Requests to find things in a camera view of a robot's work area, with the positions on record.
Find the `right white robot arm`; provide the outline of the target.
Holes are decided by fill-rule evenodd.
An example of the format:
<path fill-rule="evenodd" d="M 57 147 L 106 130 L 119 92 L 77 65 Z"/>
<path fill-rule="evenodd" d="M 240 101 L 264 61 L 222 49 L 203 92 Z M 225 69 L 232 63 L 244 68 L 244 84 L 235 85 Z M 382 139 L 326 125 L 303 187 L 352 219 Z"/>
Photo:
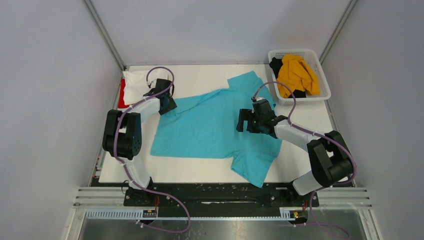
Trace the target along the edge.
<path fill-rule="evenodd" d="M 254 99 L 251 109 L 239 110 L 236 130 L 266 134 L 308 154 L 311 170 L 293 180 L 286 193 L 293 206 L 301 205 L 307 194 L 333 186 L 356 172 L 352 155 L 338 131 L 321 133 L 297 125 L 289 116 L 276 115 L 266 99 Z"/>

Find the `turquoise t-shirt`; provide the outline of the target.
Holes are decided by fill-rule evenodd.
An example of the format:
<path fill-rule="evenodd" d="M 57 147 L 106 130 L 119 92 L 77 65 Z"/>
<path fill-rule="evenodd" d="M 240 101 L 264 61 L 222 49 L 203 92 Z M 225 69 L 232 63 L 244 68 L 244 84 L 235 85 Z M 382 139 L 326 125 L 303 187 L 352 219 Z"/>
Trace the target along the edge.
<path fill-rule="evenodd" d="M 228 80 L 228 87 L 179 98 L 160 117 L 150 154 L 157 157 L 226 159 L 231 169 L 261 188 L 282 146 L 280 139 L 236 129 L 240 109 L 252 108 L 252 96 L 276 104 L 254 71 Z"/>

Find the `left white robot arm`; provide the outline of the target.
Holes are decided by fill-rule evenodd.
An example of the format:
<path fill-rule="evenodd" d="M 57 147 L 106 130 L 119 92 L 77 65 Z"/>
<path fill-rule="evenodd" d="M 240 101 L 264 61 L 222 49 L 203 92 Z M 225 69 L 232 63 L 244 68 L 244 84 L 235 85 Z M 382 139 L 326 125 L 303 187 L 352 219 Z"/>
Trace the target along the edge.
<path fill-rule="evenodd" d="M 128 184 L 137 189 L 136 199 L 144 206 L 152 204 L 155 192 L 153 182 L 143 160 L 142 123 L 156 114 L 163 115 L 177 107 L 173 99 L 172 80 L 158 78 L 155 86 L 143 98 L 126 110 L 109 110 L 103 132 L 102 148 L 122 166 Z"/>

